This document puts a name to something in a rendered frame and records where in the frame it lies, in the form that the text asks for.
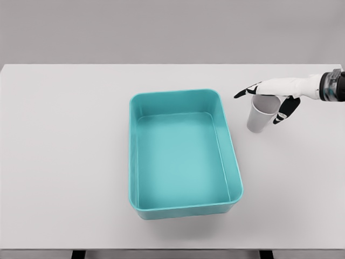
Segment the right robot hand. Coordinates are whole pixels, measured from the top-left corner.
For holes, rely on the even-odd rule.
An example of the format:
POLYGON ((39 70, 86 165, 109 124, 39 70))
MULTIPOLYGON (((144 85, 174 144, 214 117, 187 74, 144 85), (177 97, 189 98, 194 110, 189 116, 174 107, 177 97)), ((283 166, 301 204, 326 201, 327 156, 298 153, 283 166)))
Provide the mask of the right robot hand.
POLYGON ((273 120, 273 123, 276 125, 290 117, 300 105, 301 82, 301 78, 278 78, 260 81, 239 91, 234 98, 237 99, 247 94, 286 97, 273 120))

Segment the white paper cup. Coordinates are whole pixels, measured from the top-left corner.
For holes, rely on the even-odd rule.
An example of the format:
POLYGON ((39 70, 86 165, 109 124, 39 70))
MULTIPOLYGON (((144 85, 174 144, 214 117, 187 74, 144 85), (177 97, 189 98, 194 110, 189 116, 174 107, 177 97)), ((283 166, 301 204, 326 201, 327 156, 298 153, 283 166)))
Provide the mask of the white paper cup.
POLYGON ((281 101, 277 96, 254 95, 247 120, 248 130, 253 133, 262 132, 277 114, 280 105, 281 101))

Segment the teal plastic basket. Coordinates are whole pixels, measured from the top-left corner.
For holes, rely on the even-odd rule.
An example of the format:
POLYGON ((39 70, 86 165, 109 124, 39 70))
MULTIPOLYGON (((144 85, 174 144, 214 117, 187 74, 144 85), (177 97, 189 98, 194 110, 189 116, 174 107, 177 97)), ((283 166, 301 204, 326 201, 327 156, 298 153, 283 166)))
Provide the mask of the teal plastic basket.
POLYGON ((129 202, 159 220, 228 212, 244 187, 222 100, 212 89, 129 102, 129 202))

